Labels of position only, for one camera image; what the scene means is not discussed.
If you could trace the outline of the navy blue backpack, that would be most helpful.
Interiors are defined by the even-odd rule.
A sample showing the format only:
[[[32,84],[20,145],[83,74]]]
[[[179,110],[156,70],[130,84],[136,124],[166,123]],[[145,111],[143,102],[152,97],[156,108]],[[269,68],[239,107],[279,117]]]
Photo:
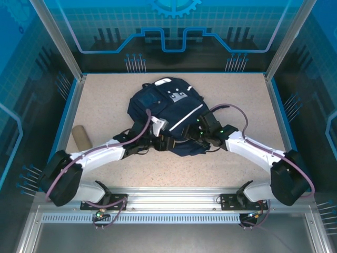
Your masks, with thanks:
[[[131,98],[127,112],[134,123],[146,124],[146,110],[156,118],[168,121],[161,134],[175,139],[175,147],[168,150],[180,157],[206,154],[196,149],[193,140],[183,137],[184,129],[208,110],[203,97],[185,80],[164,77],[154,83],[145,83]]]

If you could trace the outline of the brown cardboard roll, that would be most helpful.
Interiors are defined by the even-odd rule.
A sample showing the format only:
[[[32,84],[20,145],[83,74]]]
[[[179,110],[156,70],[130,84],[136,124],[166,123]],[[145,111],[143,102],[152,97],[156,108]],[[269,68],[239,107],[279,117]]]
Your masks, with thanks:
[[[79,151],[88,150],[93,147],[91,140],[82,125],[77,125],[72,128],[72,136]]]

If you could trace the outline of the grey metal panel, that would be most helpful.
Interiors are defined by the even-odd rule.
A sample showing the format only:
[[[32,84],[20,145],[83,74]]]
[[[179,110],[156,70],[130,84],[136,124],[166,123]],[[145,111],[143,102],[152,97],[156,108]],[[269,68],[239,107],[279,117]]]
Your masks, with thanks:
[[[302,221],[289,227],[269,221],[265,229],[237,225],[46,224],[34,253],[314,253]]]

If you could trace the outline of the aluminium front rail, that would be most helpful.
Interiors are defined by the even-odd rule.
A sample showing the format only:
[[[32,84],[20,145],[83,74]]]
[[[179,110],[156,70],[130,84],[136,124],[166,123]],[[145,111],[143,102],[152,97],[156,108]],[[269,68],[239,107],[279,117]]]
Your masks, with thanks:
[[[236,187],[111,187],[112,193],[128,195],[126,212],[128,213],[249,213],[252,210],[222,211],[220,198],[222,193],[235,193]],[[32,209],[40,212],[80,212],[81,201],[72,201],[62,207],[46,202],[45,193],[37,192]],[[271,200],[272,213],[306,213],[316,208],[313,197],[300,198],[292,206]]]

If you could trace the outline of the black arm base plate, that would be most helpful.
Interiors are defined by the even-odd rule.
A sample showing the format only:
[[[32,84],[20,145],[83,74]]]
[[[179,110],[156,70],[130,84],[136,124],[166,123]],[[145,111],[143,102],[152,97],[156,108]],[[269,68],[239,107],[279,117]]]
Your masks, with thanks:
[[[267,202],[251,202],[245,196],[236,193],[220,194],[222,211],[267,211]]]
[[[122,210],[126,210],[128,195],[124,193],[113,193],[108,197],[103,197],[98,203],[82,201],[80,204],[81,211],[98,211],[106,209],[108,211],[118,211],[124,205]]]

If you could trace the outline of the aluminium side rail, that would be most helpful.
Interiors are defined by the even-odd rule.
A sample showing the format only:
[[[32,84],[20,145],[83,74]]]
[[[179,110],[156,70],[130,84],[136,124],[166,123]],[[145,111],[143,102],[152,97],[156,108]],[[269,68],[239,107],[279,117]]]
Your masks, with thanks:
[[[278,90],[271,81],[268,81],[266,85],[285,147],[285,151],[281,154],[273,153],[279,161],[273,162],[270,169],[272,193],[275,193],[277,197],[284,193],[287,198],[292,199],[310,197],[314,192],[311,189],[313,184],[306,171],[300,168],[300,164],[303,163],[300,154],[292,147],[294,140],[285,111],[282,109],[283,105],[280,103]]]
[[[84,83],[85,79],[82,81],[74,79],[73,81],[47,164],[49,164],[50,160],[57,151],[65,150],[67,147],[67,143],[71,134],[71,129],[76,116],[77,108],[81,99]]]

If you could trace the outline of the aluminium frame post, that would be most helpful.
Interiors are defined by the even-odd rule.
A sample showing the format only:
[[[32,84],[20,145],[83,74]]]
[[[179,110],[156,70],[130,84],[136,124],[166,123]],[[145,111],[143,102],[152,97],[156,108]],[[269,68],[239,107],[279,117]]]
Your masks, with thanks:
[[[29,1],[34,7],[35,12],[37,13],[44,27],[48,31],[51,39],[59,50],[63,60],[67,64],[73,76],[81,82],[83,80],[83,73],[46,4],[43,0]]]
[[[317,0],[303,0],[293,22],[291,23],[284,39],[282,40],[278,50],[276,51],[272,61],[266,71],[265,80],[266,83],[271,83],[271,79],[274,77],[282,61],[284,60],[287,52],[289,51],[294,40],[297,38],[303,24],[308,18],[313,6]]]

